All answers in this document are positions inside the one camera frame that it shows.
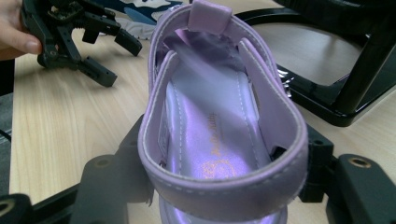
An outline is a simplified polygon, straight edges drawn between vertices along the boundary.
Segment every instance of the black holder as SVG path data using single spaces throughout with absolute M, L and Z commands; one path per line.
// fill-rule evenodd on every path
M 137 152 L 142 117 L 115 155 L 93 158 L 80 183 L 32 205 L 29 196 L 0 197 L 0 223 L 128 223 L 127 203 L 151 203 L 154 188 Z M 358 155 L 332 155 L 333 144 L 308 126 L 308 177 L 300 191 L 303 203 L 321 203 L 331 224 L 396 221 L 396 187 L 381 167 Z
M 252 10 L 236 14 L 236 16 L 249 25 L 270 22 L 315 25 L 320 30 L 330 31 L 362 46 L 361 55 L 350 74 L 330 86 L 319 85 L 285 67 L 278 66 L 279 70 L 286 74 L 281 78 L 283 82 L 289 82 L 294 102 L 332 125 L 346 127 L 374 105 L 374 102 L 386 96 L 386 93 L 390 92 L 396 84 L 396 50 L 394 50 L 396 15 L 394 5 L 391 7 L 393 8 L 390 13 L 384 12 L 385 15 L 380 18 L 373 16 L 375 21 L 356 24 L 356 26 L 343 24 L 343 15 L 338 15 L 338 18 L 334 19 L 338 22 L 337 26 L 332 26 L 326 23 L 329 18 L 318 19 L 315 18 L 317 15 L 307 16 L 306 12 L 302 14 L 287 7 Z M 325 22 L 318 26 L 312 20 Z

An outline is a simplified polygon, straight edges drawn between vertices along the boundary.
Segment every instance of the stitching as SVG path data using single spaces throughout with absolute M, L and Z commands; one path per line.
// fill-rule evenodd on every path
M 174 57 L 175 57 L 175 55 L 171 55 L 168 62 L 171 62 L 171 61 L 173 60 Z M 169 69 L 169 63 L 166 63 L 166 64 L 165 64 L 165 68 L 163 69 L 163 74 L 166 74 L 167 71 L 168 71 L 168 69 Z M 147 126 L 149 126 L 150 123 L 152 122 L 152 116 L 153 116 L 153 114 L 154 114 L 154 111 L 156 111 L 156 109 L 157 109 L 158 101 L 159 101 L 158 98 L 160 97 L 160 96 L 159 96 L 159 95 L 160 95 L 159 90 L 161 89 L 161 85 L 163 85 L 164 77 L 165 77 L 165 76 L 161 76 L 161 77 L 160 77 L 158 90 L 157 90 L 156 94 L 154 94 L 154 98 L 152 99 L 151 111 L 150 111 L 150 113 L 148 114 Z M 143 139 L 147 139 L 148 131 L 149 131 L 149 129 L 146 128 L 145 131 L 144 131 L 144 133 L 143 133 Z M 146 141 L 144 141 L 144 143 L 143 143 L 143 148 L 144 148 L 144 150 L 145 150 L 145 155 L 146 155 L 146 157 L 150 158 L 150 155 L 148 155 L 148 151 L 146 150 L 147 147 L 148 147 L 148 146 L 147 146 L 147 144 L 146 144 Z
M 293 166 L 295 163 L 297 163 L 297 161 L 302 157 L 302 154 L 303 154 L 303 152 L 300 151 L 300 153 L 296 156 L 296 158 L 295 158 L 288 166 L 286 166 L 285 169 L 283 169 L 283 170 L 280 172 L 279 175 L 271 176 L 270 178 L 265 179 L 265 180 L 262 181 L 261 183 L 259 183 L 259 184 L 257 184 L 257 185 L 254 185 L 254 187 L 253 187 L 253 186 L 247 186 L 247 187 L 244 187 L 244 188 L 241 188 L 241 189 L 234 189 L 234 190 L 232 190 L 232 191 L 225 191 L 225 192 L 227 192 L 227 193 L 223 192 L 222 195 L 226 195 L 226 194 L 230 194 L 230 193 L 234 193 L 234 192 L 242 192 L 242 191 L 245 191 L 245 190 L 251 190 L 251 189 L 255 189 L 255 188 L 258 188 L 258 187 L 262 187 L 262 186 L 268 184 L 268 183 L 271 182 L 272 180 L 277 179 L 277 178 L 281 177 L 283 174 L 285 174 L 285 173 L 290 169 L 291 166 Z M 155 175 L 154 173 L 152 173 L 151 171 L 149 171 L 149 170 L 147 170 L 147 171 L 148 171 L 148 174 L 151 175 L 153 178 L 155 178 L 155 179 L 157 179 L 157 180 L 160 180 L 160 179 L 161 179 L 160 177 L 156 176 L 156 175 Z M 164 183 L 165 183 L 166 186 L 168 186 L 168 187 L 170 187 L 170 188 L 172 188 L 172 189 L 175 188 L 175 187 L 173 187 L 171 184 L 167 184 L 166 182 L 164 182 Z M 303 186 L 304 186 L 304 181 L 302 182 L 302 184 L 300 184 L 300 187 L 292 194 L 292 196 L 291 196 L 285 203 L 280 204 L 279 206 L 277 206 L 276 208 L 270 210 L 269 212 L 263 212 L 263 213 L 260 213 L 260 214 L 258 214 L 258 215 L 256 215 L 256 216 L 244 217 L 244 218 L 241 218 L 241 219 L 222 219 L 222 218 L 219 218 L 219 219 L 217 219 L 217 221 L 221 221 L 221 220 L 222 220 L 222 221 L 243 221 L 244 219 L 258 219 L 258 218 L 263 218 L 264 216 L 268 216 L 268 215 L 270 215 L 270 214 L 273 214 L 274 212 L 277 212 L 279 209 L 285 207 L 285 206 L 288 205 L 291 201 L 293 201 L 294 198 L 297 196 L 297 194 L 300 192 L 300 190 L 301 190 L 301 188 L 302 188 Z M 188 190 L 190 190 L 190 189 L 185 189 L 185 188 L 178 187 L 178 190 L 186 190 L 186 191 L 188 192 Z M 205 195 L 205 192 L 204 192 L 204 191 L 198 191 L 198 195 L 201 195 L 201 196 L 202 196 L 202 195 Z M 201 218 L 205 218 L 205 219 L 213 219 L 213 217 L 201 216 L 201 215 L 195 214 L 195 213 L 193 213 L 193 212 L 191 212 L 191 211 L 189 211 L 189 210 L 186 210 L 186 209 L 183 209 L 183 208 L 179 208 L 179 207 L 177 207 L 177 208 L 178 208 L 179 210 L 185 212 L 185 213 L 191 214 L 191 215 L 196 216 L 196 217 L 201 217 Z
M 244 186 L 240 189 L 233 189 L 233 190 L 229 190 L 229 191 L 223 191 L 221 193 L 221 195 L 227 195 L 227 194 L 232 194 L 232 193 L 236 193 L 236 192 L 242 192 L 245 190 L 253 190 L 256 188 L 260 188 L 264 185 L 267 185 L 268 183 L 270 183 L 271 181 L 280 178 L 282 175 L 284 175 L 292 166 L 294 166 L 299 160 L 300 158 L 303 156 L 303 151 L 300 151 L 297 156 L 294 158 L 294 160 L 289 163 L 284 169 L 282 169 L 279 173 L 277 173 L 276 175 L 273 175 L 255 185 L 249 185 L 249 186 Z M 167 181 L 163 180 L 161 177 L 155 175 L 154 173 L 152 173 L 150 170 L 147 170 L 148 173 L 153 176 L 154 179 L 158 180 L 159 182 L 165 184 L 165 186 L 168 186 L 172 189 L 176 189 L 176 187 L 174 187 L 172 184 L 168 183 Z M 182 187 L 178 187 L 177 190 L 183 190 L 184 192 L 187 192 L 189 194 L 196 194 L 196 195 L 206 195 L 209 192 L 206 191 L 193 191 L 192 189 L 186 189 L 186 188 L 182 188 Z
M 271 81 L 268 80 L 267 76 L 266 76 L 266 72 L 265 70 L 263 70 L 263 68 L 261 67 L 261 65 L 259 64 L 259 62 L 257 61 L 257 59 L 252 55 L 252 53 L 248 50 L 248 48 L 246 47 L 245 43 L 241 42 L 241 45 L 246 49 L 246 53 L 248 54 L 249 58 L 251 60 L 253 60 L 253 62 L 256 64 L 256 66 L 260 69 L 260 72 L 262 73 L 264 80 L 266 82 L 268 82 L 270 85 L 270 88 L 273 90 L 273 92 L 276 94 L 276 97 L 278 98 L 278 100 L 285 106 L 285 108 L 289 111 L 289 113 L 293 116 L 293 120 L 297 126 L 297 129 L 300 127 L 299 123 L 296 122 L 295 120 L 297 120 L 298 118 L 296 117 L 296 115 L 293 113 L 293 111 L 290 109 L 290 107 L 288 106 L 286 100 L 280 96 L 279 92 L 275 89 L 274 85 L 271 84 Z M 296 139 L 294 139 L 293 143 L 291 143 L 292 145 L 295 144 L 295 142 L 297 141 L 297 139 L 301 137 L 301 136 L 297 136 Z
M 178 92 L 177 92 L 177 86 L 176 86 L 176 84 L 175 84 L 175 82 L 173 81 L 173 79 L 170 81 L 170 83 L 172 84 L 172 86 L 174 87 L 173 89 L 174 89 L 174 93 L 175 93 L 175 96 L 176 96 L 176 99 L 177 99 L 177 111 L 178 111 L 178 119 L 179 119 L 179 134 L 178 134 L 178 140 L 179 140 L 179 144 L 178 144 L 178 147 L 179 147 L 179 151 L 178 151 L 178 162 L 179 162 L 179 165 L 178 165 L 178 173 L 181 175 L 181 161 L 182 161 L 182 155 L 181 155 L 181 153 L 182 153 L 182 148 L 183 148 L 183 142 L 182 142 L 182 139 L 183 139 L 183 132 L 182 132 L 182 124 L 183 124 L 183 122 L 182 122 L 182 118 L 181 118 L 181 108 L 180 108 L 180 101 L 179 101 L 179 97 L 178 97 Z
M 257 158 L 257 152 L 254 148 L 254 143 L 253 143 L 253 138 L 251 136 L 251 131 L 248 127 L 248 119 L 247 119 L 247 113 L 244 109 L 244 105 L 242 102 L 242 93 L 241 93 L 241 83 L 240 83 L 240 78 L 239 78 L 239 73 L 236 71 L 236 61 L 235 61 L 235 57 L 232 55 L 231 56 L 233 59 L 233 65 L 234 65 L 234 70 L 235 70 L 235 75 L 236 75 L 236 82 L 237 82 L 237 87 L 238 87 L 238 96 L 239 96 L 239 104 L 241 106 L 241 110 L 242 113 L 244 115 L 244 122 L 245 122 L 245 126 L 247 127 L 247 132 L 248 132 L 248 136 L 249 136 L 249 140 L 250 140 L 250 149 L 253 151 L 254 154 L 254 159 L 256 162 L 256 167 L 259 168 L 259 160 Z

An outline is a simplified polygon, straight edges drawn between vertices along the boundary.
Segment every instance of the table surface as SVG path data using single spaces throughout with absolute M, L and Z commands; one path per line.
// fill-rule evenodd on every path
M 213 1 L 234 13 L 279 7 L 270 0 Z M 276 61 L 320 84 L 347 74 L 359 48 L 345 40 L 297 25 L 260 25 Z M 73 38 L 83 56 L 90 55 L 119 77 L 104 88 L 79 71 L 44 69 L 36 56 L 16 61 L 10 193 L 26 193 L 33 203 L 77 184 L 87 161 L 114 154 L 120 141 L 145 112 L 148 100 L 149 42 L 137 57 L 101 36 L 94 45 Z M 335 145 L 334 155 L 352 153 L 378 162 L 396 182 L 396 92 L 390 93 L 349 127 L 334 127 L 299 107 L 306 122 Z M 158 195 L 151 207 L 129 204 L 131 223 L 161 223 Z M 327 223 L 325 203 L 289 206 L 288 223 Z

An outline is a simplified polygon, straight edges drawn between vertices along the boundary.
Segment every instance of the shiny purple insole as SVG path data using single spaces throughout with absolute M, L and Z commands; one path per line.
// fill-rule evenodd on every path
M 165 43 L 181 60 L 166 91 L 166 169 L 197 179 L 223 179 L 271 162 L 237 49 L 228 39 L 188 32 Z

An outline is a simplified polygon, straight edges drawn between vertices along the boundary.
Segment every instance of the lavender sandal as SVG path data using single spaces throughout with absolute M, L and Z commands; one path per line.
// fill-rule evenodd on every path
M 196 0 L 164 14 L 151 41 L 138 147 L 163 223 L 286 223 L 307 130 L 261 37 Z

